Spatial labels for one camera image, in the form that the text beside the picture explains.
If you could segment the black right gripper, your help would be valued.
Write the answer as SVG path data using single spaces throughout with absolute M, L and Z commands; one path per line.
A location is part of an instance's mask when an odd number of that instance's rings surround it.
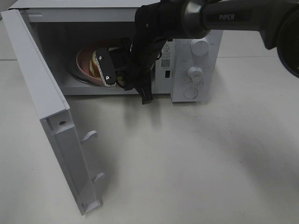
M 154 72 L 152 70 L 161 54 L 164 40 L 122 38 L 120 41 L 128 48 L 128 57 L 123 71 L 123 82 L 118 82 L 117 85 L 127 91 L 135 89 L 142 98 L 142 104 L 149 104 L 153 100 L 151 86 Z M 98 48 L 95 51 L 95 57 L 104 85 L 106 87 L 116 86 L 117 76 L 109 51 L 106 48 Z

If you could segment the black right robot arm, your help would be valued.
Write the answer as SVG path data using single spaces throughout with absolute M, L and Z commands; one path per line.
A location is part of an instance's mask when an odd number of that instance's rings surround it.
M 296 0 L 162 0 L 135 13 L 133 38 L 94 51 L 98 84 L 136 91 L 143 104 L 169 91 L 173 102 L 207 98 L 224 30 L 259 32 L 283 66 L 299 74 Z

